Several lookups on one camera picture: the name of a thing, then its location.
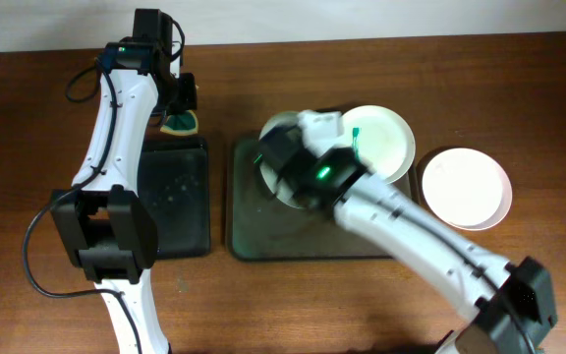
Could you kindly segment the green yellow sponge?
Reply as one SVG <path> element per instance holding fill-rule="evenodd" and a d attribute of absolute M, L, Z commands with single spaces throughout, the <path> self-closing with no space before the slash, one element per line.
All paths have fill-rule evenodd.
<path fill-rule="evenodd" d="M 193 110 L 170 115 L 160 128 L 164 134 L 172 136 L 191 136 L 198 133 L 198 117 Z"/>

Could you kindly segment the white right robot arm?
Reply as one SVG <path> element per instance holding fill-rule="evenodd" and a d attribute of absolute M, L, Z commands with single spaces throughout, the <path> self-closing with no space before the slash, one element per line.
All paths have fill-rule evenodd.
<path fill-rule="evenodd" d="M 399 137 L 384 118 L 285 112 L 261 129 L 255 162 L 281 202 L 330 214 L 445 298 L 467 324 L 431 352 L 538 353 L 558 323 L 549 271 L 480 247 L 397 189 L 380 164 L 406 161 L 413 145 L 411 133 Z"/>

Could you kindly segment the white plate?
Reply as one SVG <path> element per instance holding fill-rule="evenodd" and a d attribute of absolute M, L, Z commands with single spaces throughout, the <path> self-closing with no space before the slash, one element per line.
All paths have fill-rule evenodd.
<path fill-rule="evenodd" d="M 414 162 L 416 142 L 407 122 L 378 105 L 353 108 L 342 116 L 345 146 L 386 183 L 403 177 Z"/>
<path fill-rule="evenodd" d="M 512 184 L 502 166 L 466 147 L 436 154 L 423 170 L 421 187 L 426 204 L 439 219 L 468 231 L 496 226 L 513 201 Z"/>
<path fill-rule="evenodd" d="M 263 126 L 259 133 L 259 138 L 263 138 L 271 129 L 276 126 L 293 126 L 297 124 L 298 112 L 297 111 L 284 111 L 273 115 Z M 260 161 L 259 172 L 263 182 L 272 197 L 275 197 L 280 202 L 288 207 L 302 208 L 294 197 L 293 192 L 284 180 L 278 180 L 275 172 L 265 164 L 263 160 Z"/>

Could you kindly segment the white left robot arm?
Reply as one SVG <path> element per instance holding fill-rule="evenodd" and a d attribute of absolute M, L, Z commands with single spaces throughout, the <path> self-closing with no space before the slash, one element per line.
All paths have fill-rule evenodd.
<path fill-rule="evenodd" d="M 181 74 L 183 31 L 159 9 L 137 9 L 131 35 L 95 60 L 101 93 L 85 160 L 50 213 L 71 264 L 102 297 L 123 353 L 168 353 L 151 290 L 156 224 L 138 196 L 148 120 L 197 106 L 195 78 Z"/>

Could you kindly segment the small black tray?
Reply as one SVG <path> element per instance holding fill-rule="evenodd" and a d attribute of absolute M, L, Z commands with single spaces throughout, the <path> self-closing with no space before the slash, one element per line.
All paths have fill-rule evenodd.
<path fill-rule="evenodd" d="M 210 252 L 205 139 L 145 142 L 138 171 L 138 194 L 157 227 L 160 260 L 202 257 Z"/>

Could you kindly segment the large dark serving tray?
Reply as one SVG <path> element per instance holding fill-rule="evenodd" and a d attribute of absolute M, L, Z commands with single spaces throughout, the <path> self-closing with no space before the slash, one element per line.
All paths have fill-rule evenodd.
<path fill-rule="evenodd" d="M 244 262 L 388 260 L 362 237 L 338 227 L 321 212 L 287 206 L 265 186 L 257 158 L 258 134 L 236 140 L 228 158 L 226 233 L 228 250 Z"/>

